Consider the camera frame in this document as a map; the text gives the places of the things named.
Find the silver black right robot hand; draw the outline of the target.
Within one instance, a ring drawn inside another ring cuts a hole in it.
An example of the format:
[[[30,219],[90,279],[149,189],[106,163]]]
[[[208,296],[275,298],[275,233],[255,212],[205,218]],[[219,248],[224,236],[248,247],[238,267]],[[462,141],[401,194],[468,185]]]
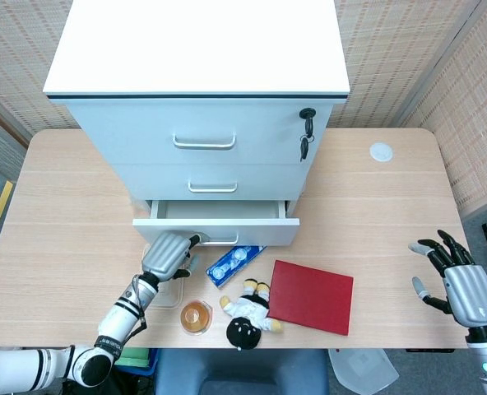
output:
[[[449,233],[439,230],[438,235],[441,244],[420,239],[408,249],[432,263],[442,278],[446,298],[433,297],[417,276],[412,278],[415,293],[425,304],[452,315],[465,328],[487,327],[487,273]]]

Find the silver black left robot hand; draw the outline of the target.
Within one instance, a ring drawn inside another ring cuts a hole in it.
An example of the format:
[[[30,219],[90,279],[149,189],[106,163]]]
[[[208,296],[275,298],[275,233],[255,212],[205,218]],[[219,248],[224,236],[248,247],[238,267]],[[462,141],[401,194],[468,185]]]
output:
[[[161,282],[190,277],[199,264],[199,257],[191,256],[190,250],[200,241],[199,234],[185,238],[172,232],[163,232],[141,261],[141,279],[158,285]]]

